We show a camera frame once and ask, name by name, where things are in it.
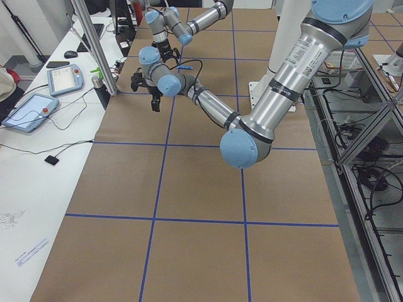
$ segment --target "tablet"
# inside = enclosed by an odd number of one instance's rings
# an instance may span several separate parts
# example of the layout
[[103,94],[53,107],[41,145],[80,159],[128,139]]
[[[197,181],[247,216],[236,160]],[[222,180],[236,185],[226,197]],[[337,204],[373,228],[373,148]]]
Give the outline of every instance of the tablet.
[[34,93],[1,124],[9,129],[29,133],[37,129],[58,105],[58,99]]
[[77,91],[84,85],[80,68],[76,64],[50,69],[47,75],[51,96]]

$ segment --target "white robotic arm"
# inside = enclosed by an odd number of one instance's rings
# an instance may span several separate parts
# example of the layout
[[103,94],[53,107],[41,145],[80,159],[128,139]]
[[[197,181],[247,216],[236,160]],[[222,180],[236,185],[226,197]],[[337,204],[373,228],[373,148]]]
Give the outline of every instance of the white robotic arm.
[[[147,19],[147,13],[146,19],[150,21],[157,44],[166,45],[163,38],[165,26],[168,26],[186,45],[195,33],[227,16],[232,4],[233,1],[218,0],[201,18],[186,26],[171,12],[167,18],[157,11],[149,12],[152,18]],[[312,9],[301,24],[298,42],[249,115],[241,116],[194,77],[171,72],[164,59],[161,60],[161,47],[145,47],[139,53],[146,86],[149,91],[151,87],[165,96],[184,94],[192,99],[214,122],[228,130],[220,143],[224,160],[236,168],[250,167],[268,156],[275,128],[327,56],[345,47],[363,46],[368,41],[372,5],[373,0],[312,0]]]

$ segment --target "metal rack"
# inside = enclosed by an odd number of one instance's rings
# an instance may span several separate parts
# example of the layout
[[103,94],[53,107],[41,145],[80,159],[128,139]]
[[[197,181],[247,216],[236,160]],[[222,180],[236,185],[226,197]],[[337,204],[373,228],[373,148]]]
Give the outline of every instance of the metal rack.
[[[403,301],[403,203],[394,207],[384,207],[377,211],[376,215],[368,216],[367,196],[371,190],[365,187],[363,189],[358,184],[354,167],[357,163],[362,163],[359,155],[375,137],[382,136],[388,141],[398,138],[403,142],[403,114],[395,98],[384,88],[362,51],[357,50],[356,56],[365,70],[368,87],[371,88],[368,90],[372,92],[369,103],[349,99],[345,95],[340,98],[329,93],[326,97],[325,89],[311,90],[310,97],[321,111],[323,117],[321,122],[327,133],[333,160],[340,177],[346,181],[348,187],[345,189],[350,191],[353,197],[353,204],[387,296],[390,301],[399,302]],[[322,76],[314,78],[313,86],[324,87],[322,78]],[[333,77],[331,80],[329,86],[337,83],[337,78]],[[339,88],[347,89],[343,83]],[[354,138],[341,136],[337,126],[348,124],[349,120],[361,121],[359,133]],[[395,160],[379,160],[377,165],[386,167]],[[395,171],[403,179],[403,167],[395,168]],[[382,193],[377,193],[377,196],[381,200],[390,197],[386,196],[386,193],[383,196]]]

